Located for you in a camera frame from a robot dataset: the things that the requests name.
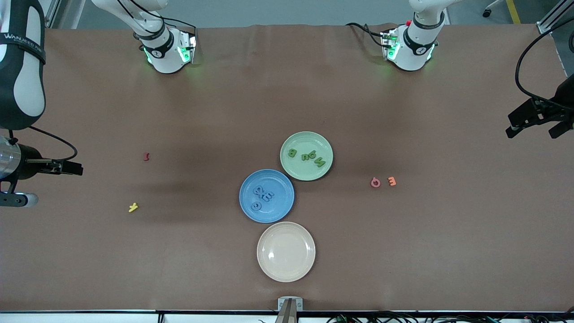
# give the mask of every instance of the brown table surface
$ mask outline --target brown table surface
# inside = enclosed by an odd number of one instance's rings
[[[428,65],[404,72],[350,27],[205,29],[200,64],[161,75],[128,30],[48,30],[36,125],[74,143],[85,173],[22,181],[40,203],[0,210],[0,309],[266,309],[298,295],[309,310],[565,310],[574,133],[504,132],[536,35],[447,26]],[[521,77],[553,95],[565,75],[552,39]],[[255,257],[269,225],[242,213],[238,191],[281,170],[281,144],[302,130],[335,161],[293,181],[284,220],[311,232],[317,258],[278,283]],[[372,189],[373,176],[398,184]]]

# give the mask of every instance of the cream plate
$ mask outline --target cream plate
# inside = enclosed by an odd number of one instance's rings
[[[290,283],[305,276],[315,262],[311,234],[293,222],[279,222],[265,230],[257,244],[257,261],[272,279]]]

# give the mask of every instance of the green led light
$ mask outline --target green led light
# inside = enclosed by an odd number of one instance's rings
[[[179,49],[179,53],[180,53],[180,56],[181,56],[181,60],[182,60],[184,63],[189,62],[189,60],[190,60],[190,58],[189,58],[189,51],[188,51],[187,49],[181,48],[181,47],[178,47],[177,49]]]
[[[143,52],[145,53],[145,56],[148,58],[148,63],[153,64],[151,57],[149,57],[148,50],[145,49],[145,47],[143,48]]]
[[[397,57],[398,50],[401,49],[401,44],[396,42],[392,48],[389,49],[389,59],[394,60]]]
[[[434,48],[435,48],[435,46],[434,46],[434,45],[432,45],[432,47],[429,49],[429,56],[427,56],[427,57],[426,57],[426,60],[429,60],[429,59],[431,59],[431,56],[432,56],[432,50],[433,50]]]

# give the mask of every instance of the green plate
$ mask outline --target green plate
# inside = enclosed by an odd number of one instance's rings
[[[315,180],[331,168],[333,149],[329,141],[318,133],[297,132],[283,143],[280,158],[283,169],[293,178]]]

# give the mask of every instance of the cable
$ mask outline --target cable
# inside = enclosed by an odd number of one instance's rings
[[[124,11],[125,11],[128,15],[130,15],[131,19],[133,19],[134,22],[135,22],[136,24],[138,24],[138,26],[139,26],[141,29],[147,31],[147,32],[150,33],[150,34],[153,34],[153,33],[154,33],[154,32],[151,32],[151,31],[145,29],[144,26],[140,25],[139,22],[134,18],[134,16],[131,14],[131,12],[126,8],[126,6],[123,5],[123,3],[122,3],[120,0],[116,0],[116,1],[118,1],[119,5],[122,6],[122,8],[124,9]]]
[[[546,36],[547,34],[553,32],[554,30],[556,30],[556,29],[558,29],[558,28],[564,26],[565,24],[567,24],[567,23],[569,23],[569,22],[571,22],[571,21],[574,21],[574,18],[570,18],[570,19],[568,19],[568,20],[566,20],[566,21],[564,21],[564,22],[558,24],[557,26],[554,26],[554,27],[548,29],[546,32],[544,32],[544,33],[541,34],[540,36],[536,37],[536,39],[533,40],[532,43],[530,43],[530,45],[528,45],[528,46],[526,47],[526,49],[522,52],[522,55],[520,55],[520,58],[518,59],[518,62],[516,63],[516,71],[515,71],[515,73],[514,73],[514,80],[515,80],[515,82],[516,82],[516,86],[518,86],[518,88],[519,88],[524,94],[528,95],[528,96],[531,97],[531,98],[537,99],[537,100],[539,100],[539,101],[544,101],[544,102],[546,102],[546,103],[550,103],[550,104],[556,105],[556,106],[558,106],[558,107],[560,107],[561,109],[564,109],[564,110],[566,110],[566,111],[574,111],[574,109],[571,108],[571,107],[566,107],[566,106],[560,105],[560,104],[558,104],[558,103],[555,103],[555,102],[550,101],[549,99],[546,99],[546,98],[543,98],[543,97],[541,97],[541,96],[539,96],[539,95],[536,95],[536,94],[533,94],[533,93],[531,93],[531,92],[528,92],[528,91],[527,91],[524,87],[522,87],[522,85],[520,84],[520,80],[518,79],[518,76],[519,76],[519,74],[520,74],[520,66],[522,65],[522,60],[524,59],[524,57],[526,56],[526,54],[528,53],[528,51],[529,51],[539,40],[541,40],[544,36]]]
[[[35,126],[30,126],[30,127],[28,127],[28,128],[30,128],[30,129],[32,129],[32,130],[35,130],[35,131],[38,131],[38,132],[40,132],[40,133],[43,133],[43,134],[45,134],[45,135],[47,135],[47,136],[49,136],[49,137],[52,137],[52,138],[54,138],[54,139],[56,139],[56,140],[59,140],[59,141],[61,141],[62,143],[66,144],[68,147],[72,148],[72,150],[73,150],[73,155],[72,155],[72,156],[70,156],[70,157],[68,157],[68,158],[63,158],[63,159],[52,159],[53,162],[66,162],[66,161],[68,161],[68,160],[70,160],[70,159],[73,159],[74,157],[77,156],[77,149],[76,149],[76,147],[74,147],[72,144],[70,144],[69,142],[65,141],[64,139],[62,139],[62,138],[56,136],[55,134],[51,134],[51,133],[49,133],[49,132],[47,132],[47,131],[44,131],[44,130],[42,130],[42,129],[38,129],[38,128],[36,128]]]
[[[486,322],[486,320],[484,318],[471,318],[469,316],[465,316],[465,315],[459,315],[459,316],[439,316],[439,317],[435,317],[433,318],[430,323],[434,323],[436,320],[440,320],[440,319],[445,319],[444,321],[439,321],[440,323],[454,323],[454,322],[472,322],[472,323],[477,323],[477,322]]]
[[[509,315],[510,315],[510,313],[506,313],[503,317],[499,318],[497,321],[500,322],[500,321],[504,320]]]
[[[165,18],[165,17],[162,17],[162,16],[160,16],[160,15],[153,14],[153,13],[149,12],[146,8],[144,8],[144,7],[140,6],[139,4],[137,4],[137,3],[135,2],[135,0],[130,0],[130,2],[133,3],[134,5],[136,5],[136,7],[140,8],[141,10],[145,11],[147,14],[149,14],[149,15],[151,15],[151,16],[153,16],[153,17],[160,18],[160,19],[162,19],[162,20],[177,21],[177,22],[179,22],[179,23],[181,23],[181,24],[188,25],[188,26],[190,26],[190,27],[193,28],[193,35],[194,35],[194,36],[197,35],[197,27],[195,27],[195,26],[192,25],[192,24],[189,24],[189,23],[187,23],[187,22],[185,22],[185,21],[181,21],[181,20],[178,20],[178,19]]]
[[[568,47],[570,51],[574,53],[574,32],[570,34],[570,38],[568,39]]]
[[[367,24],[365,24],[364,26],[361,26],[361,25],[357,24],[356,22],[349,22],[349,23],[348,23],[347,25],[345,25],[345,26],[357,26],[357,27],[361,28],[362,31],[368,33],[369,36],[371,36],[371,39],[375,42],[375,44],[377,44],[377,45],[379,45],[379,46],[381,46],[381,47],[384,47],[384,48],[391,48],[391,46],[389,46],[389,45],[385,45],[385,44],[379,43],[379,42],[375,39],[374,36],[380,37],[381,34],[380,34],[380,33],[374,33],[374,32],[372,32],[372,31],[369,29],[369,26],[367,26]],[[381,33],[388,32],[388,31],[391,30],[391,29],[383,30],[383,31],[381,31]]]
[[[382,312],[376,312],[374,313],[374,315],[378,323],[389,323],[392,320],[395,320],[398,323],[403,323],[401,319],[404,320],[404,323],[419,323],[418,319],[407,313],[382,311]],[[387,318],[387,320],[383,322],[380,320],[380,318]]]
[[[12,130],[8,130],[8,136],[10,137],[8,139],[8,143],[10,145],[16,145],[16,143],[18,142],[18,138],[14,138],[14,132]]]
[[[329,320],[327,320],[326,323],[331,323],[332,320],[335,320],[335,319],[338,318],[338,317],[339,317],[338,315],[335,316],[335,317],[331,317]]]

